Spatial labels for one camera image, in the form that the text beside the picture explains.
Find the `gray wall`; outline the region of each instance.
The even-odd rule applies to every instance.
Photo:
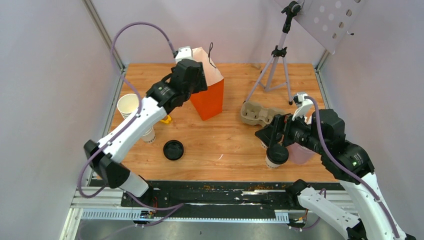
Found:
[[[0,2],[0,239],[58,239],[114,81],[81,0]]]
[[[323,76],[348,137],[369,153],[397,222],[424,239],[424,2],[369,0]]]
[[[217,63],[265,63],[279,43],[291,0],[93,0],[109,35],[124,25],[151,22],[168,34],[175,48],[209,49]],[[296,21],[286,39],[289,63],[316,64],[324,48]],[[128,63],[172,63],[165,39],[155,29],[132,27],[116,45]]]

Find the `paper bag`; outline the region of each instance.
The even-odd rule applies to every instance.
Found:
[[[196,62],[203,63],[204,77],[206,78],[206,83],[208,87],[224,79],[218,68],[214,67],[215,63],[212,61],[212,59],[210,59],[209,63],[208,53],[203,50],[203,47],[193,49],[193,59]]]
[[[200,118],[206,121],[223,111],[224,77],[218,68],[214,67],[215,63],[212,59],[209,59],[208,54],[202,47],[193,49],[193,59],[203,64],[207,90],[193,94],[190,97],[190,101],[199,113]]]

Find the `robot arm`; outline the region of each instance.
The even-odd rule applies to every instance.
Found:
[[[331,161],[319,140],[316,113],[312,114],[311,124],[305,123],[305,114],[312,106],[311,100],[306,99],[306,96],[307,94],[304,92],[298,93],[293,98],[298,106],[294,114],[274,116],[271,124],[257,131],[255,135],[269,146],[267,151],[281,151],[281,153],[287,154],[287,158],[289,156],[285,147],[294,143],[320,154],[322,164],[340,181],[340,184],[350,195],[360,219],[320,197],[313,188],[301,180],[295,182],[287,190],[292,194],[292,200],[296,204],[317,213],[319,217],[337,229],[345,239],[414,240],[415,238],[405,234],[396,222],[394,222],[394,225],[399,233],[399,238],[395,238],[391,224],[386,217],[387,214],[380,206],[380,204],[385,205],[388,214],[393,219],[380,192],[370,157],[362,147],[346,140],[345,122],[338,117],[334,110],[320,109],[322,135],[331,155],[339,164],[370,185],[380,200],[377,201],[363,184]],[[282,144],[276,142],[275,138],[272,137],[277,134],[284,136]]]
[[[97,142],[89,140],[84,145],[87,158],[97,152],[99,147],[108,145],[94,157],[90,166],[111,189],[121,188],[136,197],[141,197],[151,188],[141,176],[131,172],[122,164],[124,157],[155,123],[166,117],[176,107],[181,107],[189,100],[191,94],[208,89],[203,65],[193,60],[190,47],[180,48],[178,52],[184,55],[178,54],[175,57],[176,66],[171,68],[172,73],[153,84],[147,91],[146,97],[141,100],[139,107],[142,109],[139,114],[134,111],[108,135]],[[111,138],[134,117],[132,124],[111,142]]]

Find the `white cup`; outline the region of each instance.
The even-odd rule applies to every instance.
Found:
[[[153,127],[151,127],[143,136],[141,136],[141,139],[147,144],[151,144],[155,141],[156,135],[155,130]]]
[[[122,96],[116,104],[118,111],[123,119],[126,119],[132,112],[139,107],[139,98],[136,94],[130,93]]]
[[[279,166],[281,166],[281,164],[275,164],[275,163],[273,163],[269,158],[268,158],[268,156],[267,155],[265,155],[265,161],[266,161],[266,165],[268,166],[268,168],[270,168],[270,169],[276,169],[276,168],[278,168]]]
[[[260,141],[260,146],[264,149],[267,149],[267,145],[265,145],[265,143],[263,141]]]

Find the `wooden tabletop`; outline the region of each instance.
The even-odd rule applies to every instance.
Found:
[[[127,79],[134,84],[142,96],[152,86],[170,73],[174,64],[130,64]],[[265,164],[266,150],[255,137],[259,125],[241,122],[241,106],[252,89],[260,71],[251,64],[222,63],[216,65],[224,76],[223,112],[207,121],[202,121],[190,101],[176,108],[170,115],[171,124],[158,122],[154,125],[156,140],[147,144],[139,140],[125,157],[123,164],[147,180],[178,181],[251,181],[251,182],[307,182],[336,181],[321,165],[316,155],[304,165],[286,162],[279,168],[268,168]],[[305,91],[324,103],[311,64],[289,64],[291,92]],[[285,81],[284,68],[279,64],[272,82],[276,86]],[[132,93],[126,85],[121,96]],[[288,104],[287,88],[264,92],[259,86],[251,101],[264,107],[281,108],[293,113],[295,104]],[[116,111],[111,129],[123,121]],[[181,159],[171,161],[163,154],[164,144],[179,140],[184,145]]]

